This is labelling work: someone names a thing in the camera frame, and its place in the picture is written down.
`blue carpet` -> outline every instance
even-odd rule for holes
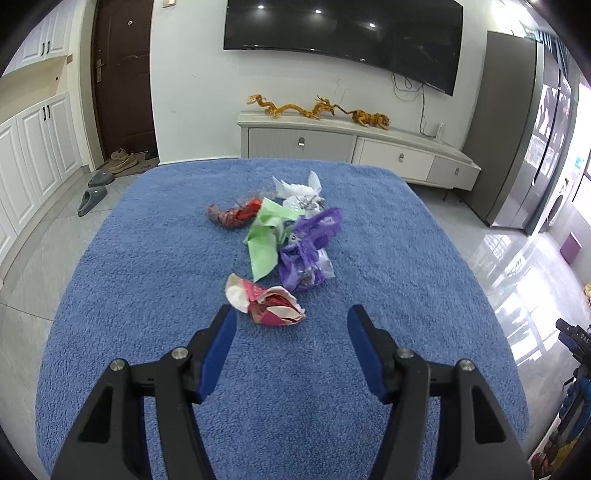
[[[367,478],[389,407],[369,393],[348,338],[347,310],[355,303],[427,360],[473,359],[523,437],[525,395],[494,312],[400,178],[318,161],[197,161],[143,174],[80,260],[51,328],[37,390],[37,446],[48,471],[111,359],[153,361],[185,345],[226,301],[228,275],[250,278],[247,230],[213,225],[207,204],[230,207],[270,189],[272,175],[305,183],[311,169],[327,205],[343,210],[343,229],[327,248],[336,278],[297,295],[307,315],[297,326],[258,326],[239,314],[217,389],[196,408],[217,478]],[[261,283],[278,284],[278,274]],[[430,478],[438,413],[432,401],[421,479]],[[147,436],[154,478],[164,479],[153,401]]]

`doormat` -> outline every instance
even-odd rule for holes
[[[154,167],[157,167],[160,163],[160,159],[158,157],[150,158],[146,160],[146,153],[137,153],[136,156],[138,157],[138,164],[134,167],[128,168],[120,173],[116,173],[115,177],[126,177],[128,175],[137,175],[138,173],[143,173],[145,171],[151,170]],[[117,165],[119,160],[109,160],[100,170],[101,171],[109,171],[109,167]]]

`tv stand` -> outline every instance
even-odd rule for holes
[[[431,138],[391,128],[362,127],[350,119],[298,115],[278,119],[242,112],[242,158],[306,158],[391,170],[407,183],[472,190],[480,167],[459,150]]]

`blue gripper pad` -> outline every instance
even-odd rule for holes
[[[205,400],[205,397],[216,389],[223,364],[226,362],[236,333],[236,309],[230,308],[217,325],[218,322],[219,320],[216,318],[210,327],[210,329],[217,329],[217,331],[201,363],[201,382],[197,386],[197,396],[200,401]]]
[[[368,335],[368,328],[375,330],[371,320],[365,314],[363,307],[360,305],[352,306],[347,315],[349,337],[353,343],[353,348],[355,349],[355,354],[357,354],[357,359],[359,360],[359,365],[365,376],[369,391],[378,397],[381,402],[385,402],[387,389],[384,383],[384,364]]]

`dragon figurine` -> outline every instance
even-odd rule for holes
[[[358,123],[362,127],[380,127],[384,130],[390,128],[390,119],[383,113],[367,113],[363,110],[352,110],[348,112],[340,105],[333,105],[333,107],[338,108],[345,115],[351,115],[353,122]]]
[[[307,118],[314,118],[316,120],[320,120],[320,113],[323,112],[330,112],[333,116],[335,115],[335,106],[332,105],[328,99],[322,98],[321,96],[316,98],[316,104],[311,111],[304,110],[302,107],[293,103],[288,103],[282,107],[277,108],[273,102],[267,101],[267,99],[259,93],[251,95],[248,97],[248,100],[246,100],[247,105],[252,105],[253,103],[257,103],[263,108],[266,107],[265,112],[271,115],[273,118],[279,118],[286,110],[296,110],[300,115]]]

